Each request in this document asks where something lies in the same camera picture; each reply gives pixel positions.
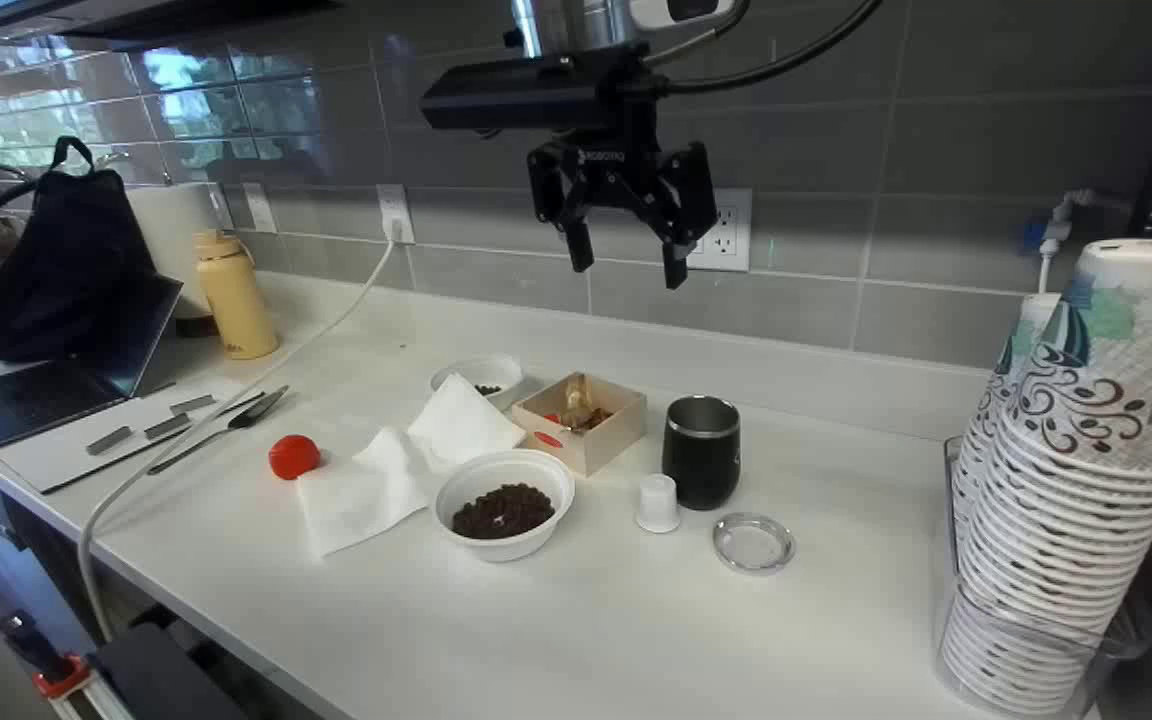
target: stack of paper cups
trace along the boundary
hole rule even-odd
[[[1005,714],[1060,716],[1152,548],[1152,241],[1088,246],[1019,370],[954,469],[968,613],[949,613],[938,659]],[[1017,644],[999,615],[1047,642]]]
[[[1051,458],[1152,473],[1152,241],[1083,247],[1011,419]]]
[[[959,445],[959,460],[951,469],[951,512],[954,512],[954,528],[968,528],[971,508],[979,505],[979,489],[985,489],[985,473],[986,473],[986,458],[997,445],[997,426],[1005,404],[1017,395],[1017,386],[1023,381],[1039,333],[1047,329],[1051,312],[1057,312],[1060,296],[1057,291],[1036,291],[1019,301],[1019,322],[997,362],[997,373],[986,375],[979,413],[971,418],[965,445]]]

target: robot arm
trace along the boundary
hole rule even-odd
[[[705,143],[659,153],[655,104],[679,93],[723,93],[790,74],[853,37],[879,0],[822,41],[768,68],[669,81],[655,66],[692,52],[740,24],[753,0],[511,0],[506,44],[523,62],[464,66],[423,93],[433,130],[551,130],[556,140],[526,157],[530,203],[567,241],[570,270],[593,264],[593,208],[624,208],[659,238],[664,283],[686,281],[692,246],[717,226]],[[692,41],[651,52],[644,37],[698,28]]]

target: red object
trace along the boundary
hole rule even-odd
[[[565,440],[556,440],[556,437],[547,437],[547,434],[535,434],[535,445],[565,448]]]
[[[69,694],[77,694],[81,684],[89,684],[92,665],[83,655],[62,655],[69,659],[69,675],[62,680],[48,680],[45,673],[33,675],[33,688],[48,700],[60,700]]]
[[[321,469],[323,458],[321,448],[306,440],[306,437],[285,437],[269,448],[269,469],[280,477],[280,479],[296,479],[311,469]]]

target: fork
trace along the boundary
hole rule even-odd
[[[285,399],[289,386],[252,399],[242,413],[236,413],[226,426],[218,426],[212,437],[187,445],[184,454],[167,458],[167,460],[156,460],[143,477],[156,477],[172,465],[178,465],[184,458],[207,448],[212,440],[226,437],[226,434],[241,434],[241,427],[254,427],[280,399]]]

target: yellow bottle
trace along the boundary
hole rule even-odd
[[[254,289],[252,253],[226,233],[194,233],[194,273],[226,358],[269,358],[280,337]]]

